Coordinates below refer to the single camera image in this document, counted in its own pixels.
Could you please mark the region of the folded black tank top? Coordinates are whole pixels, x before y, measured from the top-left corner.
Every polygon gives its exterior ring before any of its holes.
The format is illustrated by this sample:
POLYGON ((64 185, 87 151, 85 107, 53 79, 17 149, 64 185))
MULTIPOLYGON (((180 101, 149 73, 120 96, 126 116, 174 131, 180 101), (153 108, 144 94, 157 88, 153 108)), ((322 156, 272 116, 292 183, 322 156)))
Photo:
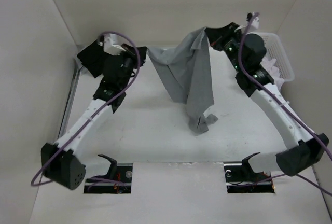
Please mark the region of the folded black tank top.
POLYGON ((104 52, 103 46, 99 45, 96 40, 77 55, 83 67, 85 67, 94 78, 102 74, 105 61, 109 57, 110 55, 104 52))

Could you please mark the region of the white tank top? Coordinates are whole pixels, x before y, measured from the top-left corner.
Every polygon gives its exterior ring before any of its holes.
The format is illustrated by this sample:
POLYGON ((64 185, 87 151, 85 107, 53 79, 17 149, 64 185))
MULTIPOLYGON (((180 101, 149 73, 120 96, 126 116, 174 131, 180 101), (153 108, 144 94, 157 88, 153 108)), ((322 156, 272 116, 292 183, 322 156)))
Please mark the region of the white tank top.
POLYGON ((281 87, 285 80, 281 77, 280 70, 275 65, 276 59, 268 59, 267 57, 264 57, 260 64, 273 78, 274 84, 277 86, 278 90, 281 91, 281 87))

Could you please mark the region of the grey tank top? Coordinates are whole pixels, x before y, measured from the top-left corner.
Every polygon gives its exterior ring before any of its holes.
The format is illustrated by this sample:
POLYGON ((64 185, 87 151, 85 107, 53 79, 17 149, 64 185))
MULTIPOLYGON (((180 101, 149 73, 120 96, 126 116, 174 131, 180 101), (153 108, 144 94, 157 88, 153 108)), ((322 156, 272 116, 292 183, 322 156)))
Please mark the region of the grey tank top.
POLYGON ((218 118, 205 113, 214 105, 205 28, 189 33, 175 48, 148 47, 147 55, 172 101, 185 105, 191 131, 207 132, 218 118))

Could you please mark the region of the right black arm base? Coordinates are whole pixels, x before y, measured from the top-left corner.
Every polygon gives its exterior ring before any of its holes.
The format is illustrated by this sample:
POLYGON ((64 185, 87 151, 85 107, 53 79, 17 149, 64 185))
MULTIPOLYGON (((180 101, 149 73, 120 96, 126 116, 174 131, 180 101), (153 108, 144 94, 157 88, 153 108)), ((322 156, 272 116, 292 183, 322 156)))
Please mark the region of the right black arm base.
POLYGON ((240 162, 224 163, 227 193, 275 193, 270 172, 255 173, 248 160, 254 153, 240 162))

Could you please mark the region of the white plastic basket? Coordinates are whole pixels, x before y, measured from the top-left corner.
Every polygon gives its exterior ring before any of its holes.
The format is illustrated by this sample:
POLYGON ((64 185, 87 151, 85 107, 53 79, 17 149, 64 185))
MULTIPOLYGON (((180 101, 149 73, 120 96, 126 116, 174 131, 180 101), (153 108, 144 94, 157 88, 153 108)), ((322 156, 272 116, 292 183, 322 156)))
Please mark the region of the white plastic basket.
POLYGON ((269 60, 275 59, 274 65, 279 69, 280 77, 285 82, 293 81, 295 79, 294 71, 279 36, 274 33, 258 32, 257 34, 264 41, 267 58, 269 60))

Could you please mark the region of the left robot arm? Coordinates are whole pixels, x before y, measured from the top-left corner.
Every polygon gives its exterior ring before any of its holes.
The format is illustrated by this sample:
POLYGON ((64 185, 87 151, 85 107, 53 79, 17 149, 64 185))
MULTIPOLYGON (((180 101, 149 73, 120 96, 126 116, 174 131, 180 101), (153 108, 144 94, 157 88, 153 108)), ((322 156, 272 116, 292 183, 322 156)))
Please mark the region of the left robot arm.
POLYGON ((82 65, 102 79, 88 108, 70 130, 41 148, 43 176, 69 190, 78 188, 86 176, 86 166, 80 161, 84 143, 120 107, 126 90, 145 63, 146 53, 146 47, 122 44, 104 49, 92 44, 78 54, 82 65))

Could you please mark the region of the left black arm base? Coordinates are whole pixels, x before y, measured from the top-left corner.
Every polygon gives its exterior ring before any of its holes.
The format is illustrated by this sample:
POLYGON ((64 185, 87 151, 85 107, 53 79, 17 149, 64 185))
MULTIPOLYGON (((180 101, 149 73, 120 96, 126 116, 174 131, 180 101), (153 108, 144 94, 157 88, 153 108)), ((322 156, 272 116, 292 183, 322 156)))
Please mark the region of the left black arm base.
POLYGON ((132 188, 133 164, 117 163, 104 154, 98 157, 105 159, 107 171, 87 176, 84 183, 84 194, 130 194, 132 188))

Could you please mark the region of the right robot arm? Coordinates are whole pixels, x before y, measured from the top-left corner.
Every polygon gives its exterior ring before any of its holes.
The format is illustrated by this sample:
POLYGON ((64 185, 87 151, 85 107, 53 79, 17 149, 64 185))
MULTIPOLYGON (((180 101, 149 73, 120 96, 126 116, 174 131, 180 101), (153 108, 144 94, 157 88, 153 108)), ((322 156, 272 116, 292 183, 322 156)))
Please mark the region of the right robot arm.
POLYGON ((225 52, 237 72, 239 87, 265 112, 286 147, 284 151, 258 152, 244 158, 241 175, 246 180, 253 180, 263 171, 295 176, 320 161, 327 152, 329 139, 304 124, 280 95, 273 78, 261 64, 267 53, 262 37, 244 34, 238 27, 232 22, 221 28, 208 27, 205 32, 210 46, 225 52))

